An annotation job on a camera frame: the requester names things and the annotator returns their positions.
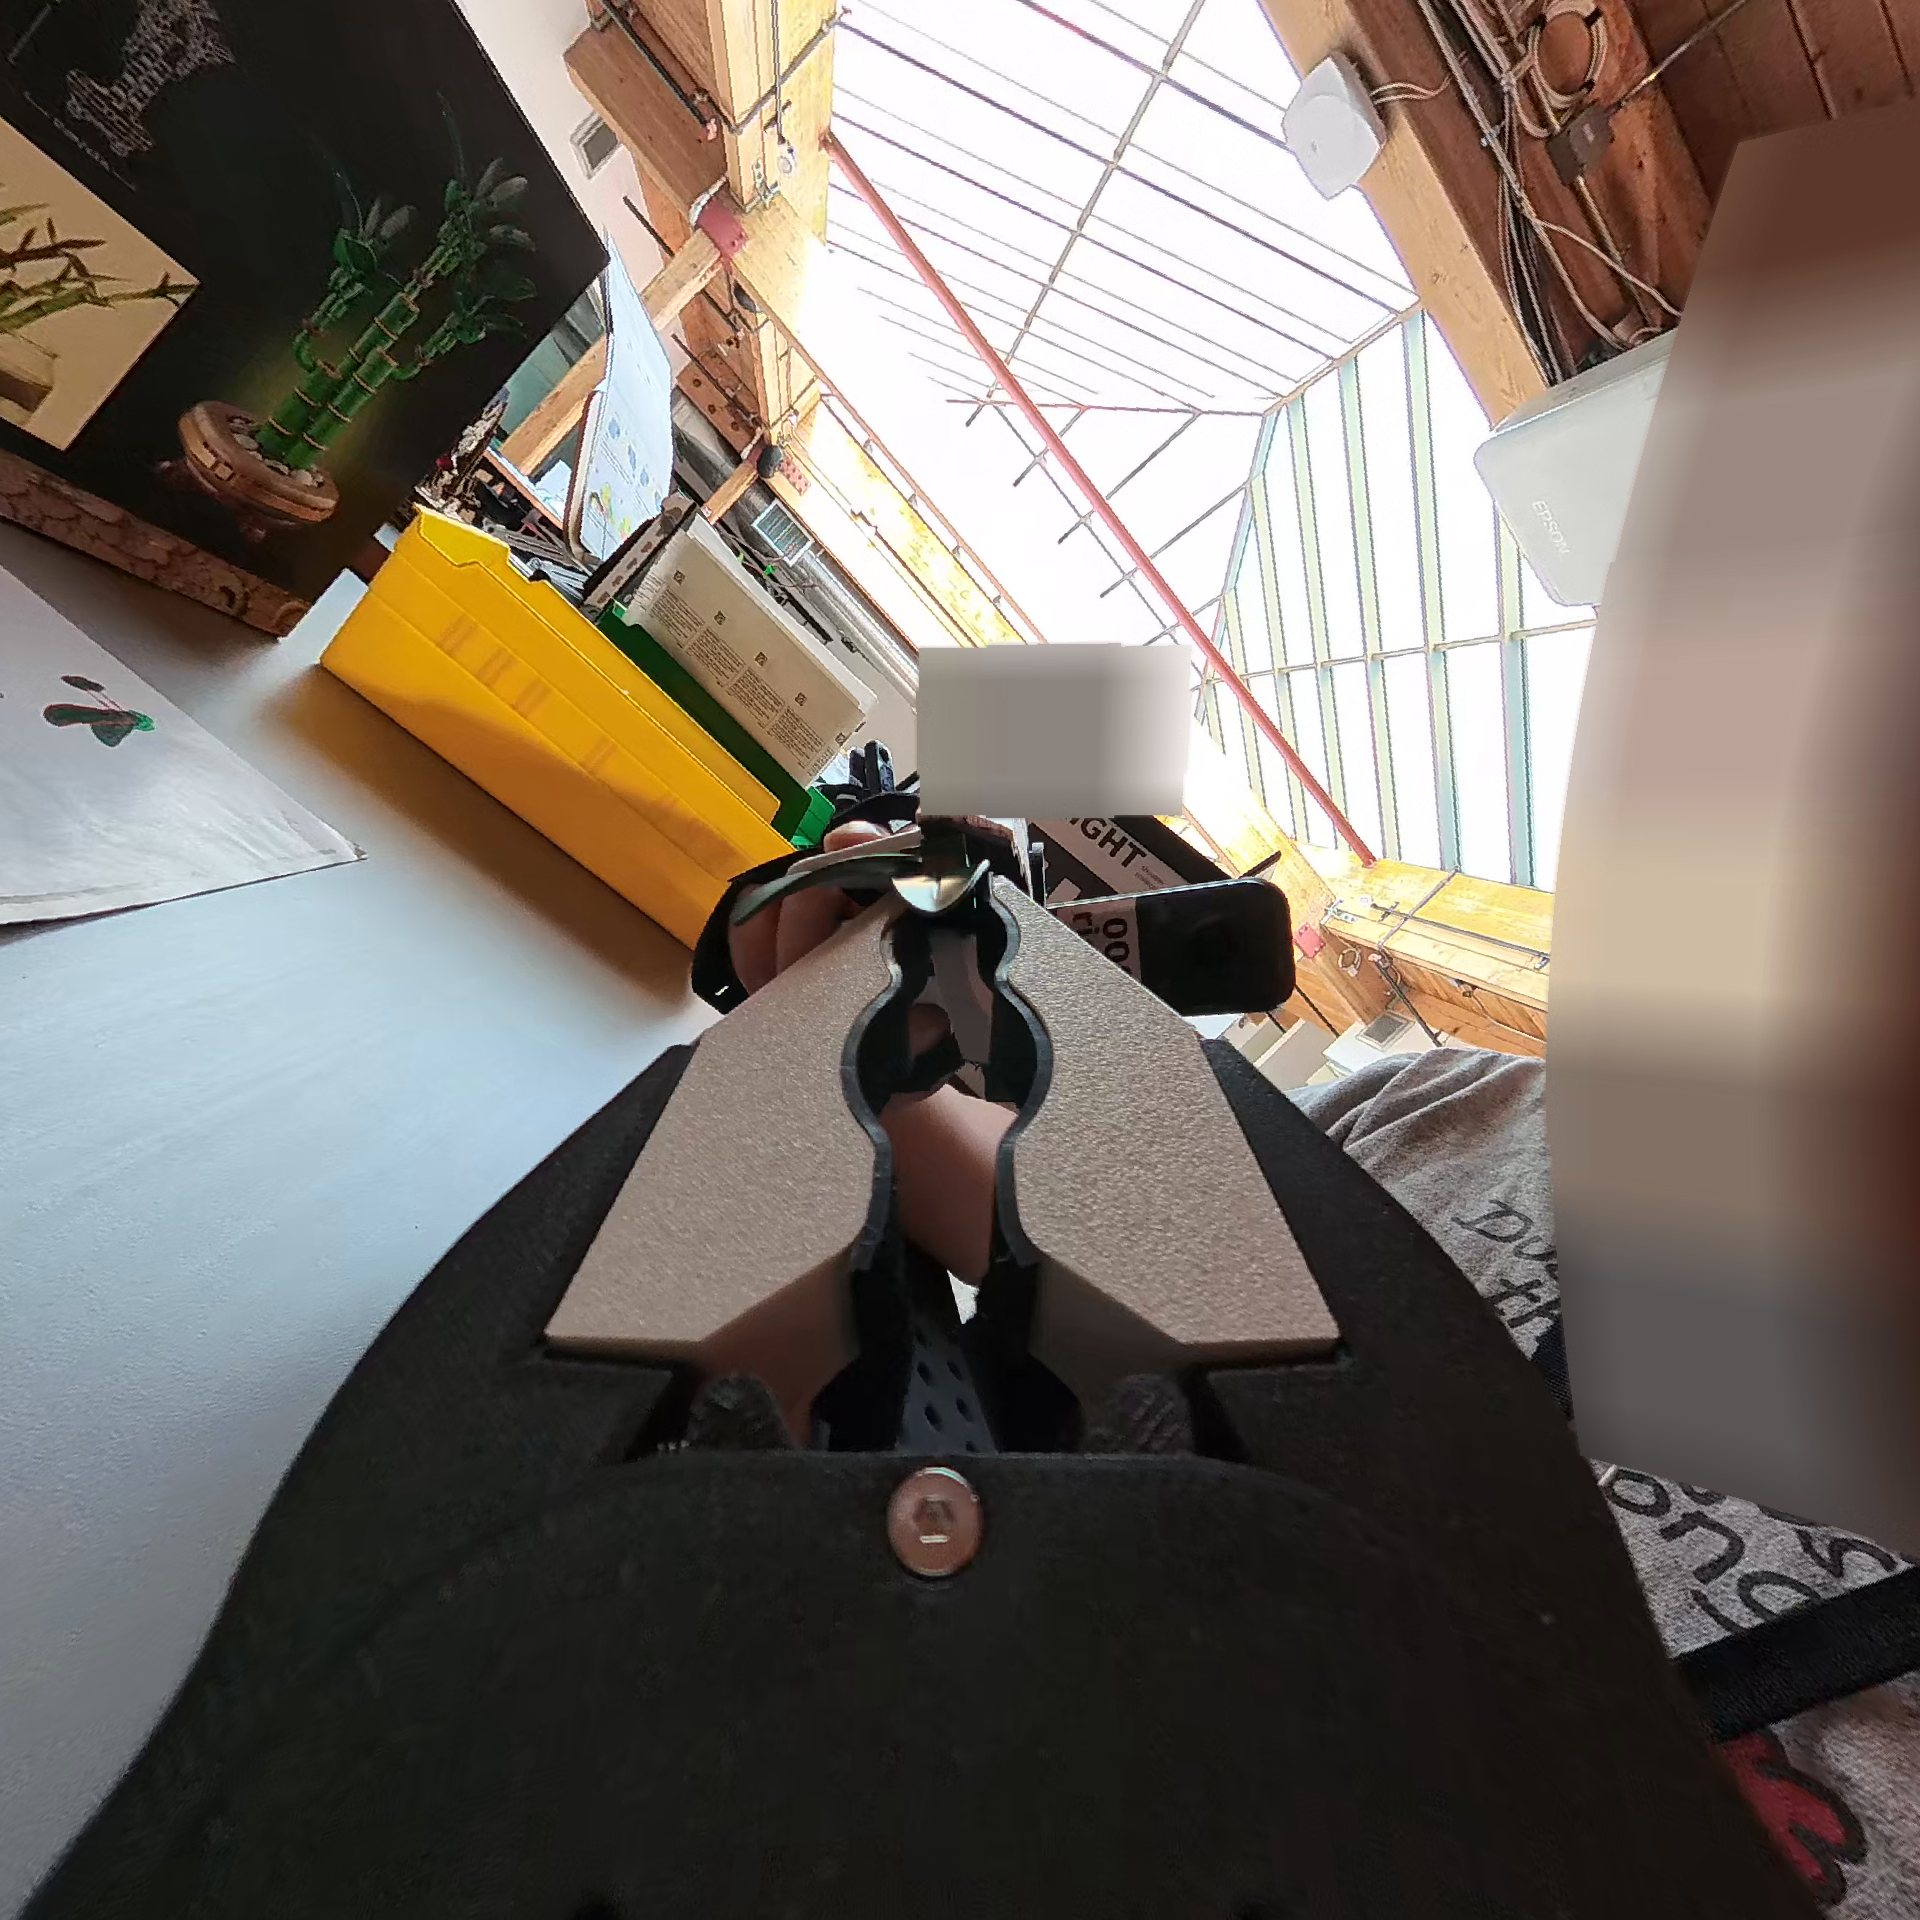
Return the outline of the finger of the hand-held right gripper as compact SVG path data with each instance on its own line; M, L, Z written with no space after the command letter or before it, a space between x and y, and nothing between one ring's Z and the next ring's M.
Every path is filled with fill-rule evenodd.
M1003 930L992 899L967 899L946 914L910 906L908 922L925 934L929 978L915 1007L947 1019L946 1035L915 1048L910 1087L988 1087L996 1048L996 965Z

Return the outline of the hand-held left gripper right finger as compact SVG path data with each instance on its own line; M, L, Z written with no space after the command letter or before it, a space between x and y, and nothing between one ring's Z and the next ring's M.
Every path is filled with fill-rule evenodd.
M1122 1379L1332 1357L1310 1259L1197 1032L994 876L973 1074L996 1148L996 1267L970 1357L996 1431L1068 1431Z

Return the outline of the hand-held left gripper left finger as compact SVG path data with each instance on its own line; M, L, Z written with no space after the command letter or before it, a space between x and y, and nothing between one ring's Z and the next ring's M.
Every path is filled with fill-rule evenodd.
M567 1357L761 1379L793 1431L859 1354L853 1269L884 1228L853 1045L900 987L869 906L693 1048L545 1324Z

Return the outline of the lego instruction booklet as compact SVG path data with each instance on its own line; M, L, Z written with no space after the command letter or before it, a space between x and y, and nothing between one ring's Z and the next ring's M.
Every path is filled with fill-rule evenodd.
M3 575L3 924L359 861L253 763Z

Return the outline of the black lego set box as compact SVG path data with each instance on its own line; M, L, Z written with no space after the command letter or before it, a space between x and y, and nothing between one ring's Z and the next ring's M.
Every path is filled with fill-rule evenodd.
M459 4L3 4L4 523L286 636L608 263Z

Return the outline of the person's right hand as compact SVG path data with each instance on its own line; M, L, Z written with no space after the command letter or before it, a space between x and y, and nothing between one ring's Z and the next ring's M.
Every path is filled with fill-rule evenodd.
M819 884L729 927L738 981L767 987L861 910L847 891ZM977 1285L994 1261L996 1154L1014 1117L958 1085L895 1092L881 1109L902 1234L962 1283Z

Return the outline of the person's torso in grey shirt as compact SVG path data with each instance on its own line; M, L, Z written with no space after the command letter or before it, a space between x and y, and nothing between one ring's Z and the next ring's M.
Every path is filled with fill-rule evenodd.
M1394 1056L1293 1101L1436 1239L1570 1402L1553 1235L1546 1066L1493 1050ZM1712 1649L1916 1562L1839 1527L1595 1466L1670 1654ZM1918 1678L1821 1701L1721 1748L1822 1916L1918 1916Z

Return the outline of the green storage bin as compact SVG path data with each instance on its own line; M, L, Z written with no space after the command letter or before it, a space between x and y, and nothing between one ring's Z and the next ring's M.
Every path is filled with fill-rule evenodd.
M835 803L827 795L798 782L681 659L667 650L645 627L629 625L621 606L605 609L596 627L773 792L778 801L773 824L784 839L805 852L821 848L835 815Z

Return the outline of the white printed carton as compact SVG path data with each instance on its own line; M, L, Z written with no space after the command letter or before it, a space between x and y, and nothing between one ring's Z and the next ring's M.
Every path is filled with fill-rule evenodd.
M798 783L811 783L864 727L873 688L796 619L702 515L659 547L622 601L643 628Z

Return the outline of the yellow storage bin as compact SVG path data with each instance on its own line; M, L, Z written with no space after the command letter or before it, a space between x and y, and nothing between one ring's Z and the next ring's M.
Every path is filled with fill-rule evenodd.
M418 515L321 660L687 947L793 852L768 783L466 523Z

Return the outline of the white ceiling projector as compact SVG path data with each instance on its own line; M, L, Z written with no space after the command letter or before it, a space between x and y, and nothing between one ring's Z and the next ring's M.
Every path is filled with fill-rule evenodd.
M1673 338L1661 333L1560 381L1476 450L1498 513L1563 606L1602 600Z

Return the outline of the white illustrated poster board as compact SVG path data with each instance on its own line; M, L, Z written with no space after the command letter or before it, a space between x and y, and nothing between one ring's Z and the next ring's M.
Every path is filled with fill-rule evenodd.
M567 535L589 563L648 525L676 481L676 380L667 347L619 251L603 272L608 371L589 400Z

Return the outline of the white ceiling access point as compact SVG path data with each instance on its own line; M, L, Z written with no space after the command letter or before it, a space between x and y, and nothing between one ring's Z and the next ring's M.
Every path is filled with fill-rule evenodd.
M1387 127L1356 63L1332 51L1284 108L1284 147L1323 200L1356 188L1387 143Z

